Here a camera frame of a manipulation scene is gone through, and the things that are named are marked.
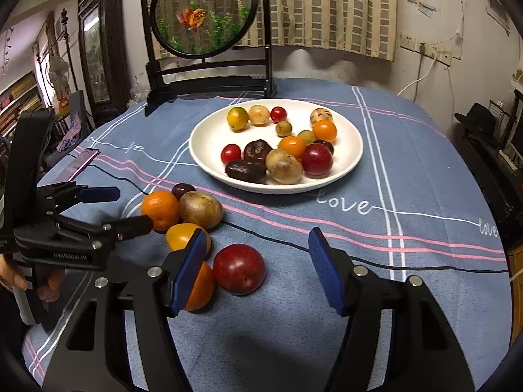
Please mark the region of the person's left hand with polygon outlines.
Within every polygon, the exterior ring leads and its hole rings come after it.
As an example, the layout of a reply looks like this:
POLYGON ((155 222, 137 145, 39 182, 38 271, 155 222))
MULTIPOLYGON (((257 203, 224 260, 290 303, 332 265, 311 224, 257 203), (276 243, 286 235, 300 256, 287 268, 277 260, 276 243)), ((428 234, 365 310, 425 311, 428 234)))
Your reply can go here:
MULTIPOLYGON (((10 291, 19 289, 26 291, 27 281, 20 269, 10 262, 4 254, 1 255, 0 262, 1 284, 10 291)), ((47 280, 37 290, 37 295, 42 301, 55 302, 60 296, 60 287, 65 276, 63 268, 53 268, 48 275, 47 280)))

